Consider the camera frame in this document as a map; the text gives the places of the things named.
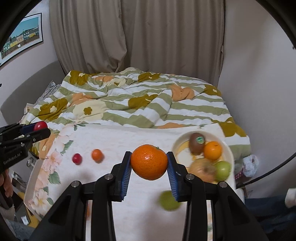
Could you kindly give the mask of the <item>person left hand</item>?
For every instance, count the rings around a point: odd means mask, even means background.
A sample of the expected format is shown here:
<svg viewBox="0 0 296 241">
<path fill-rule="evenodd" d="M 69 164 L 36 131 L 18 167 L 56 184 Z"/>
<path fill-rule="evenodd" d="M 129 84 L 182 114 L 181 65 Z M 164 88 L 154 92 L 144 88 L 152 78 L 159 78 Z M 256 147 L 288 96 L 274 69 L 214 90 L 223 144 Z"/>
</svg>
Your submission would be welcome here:
<svg viewBox="0 0 296 241">
<path fill-rule="evenodd" d="M 4 187 L 6 197 L 12 197 L 13 186 L 9 177 L 9 169 L 6 169 L 4 173 L 1 173 L 0 186 Z"/>
</svg>

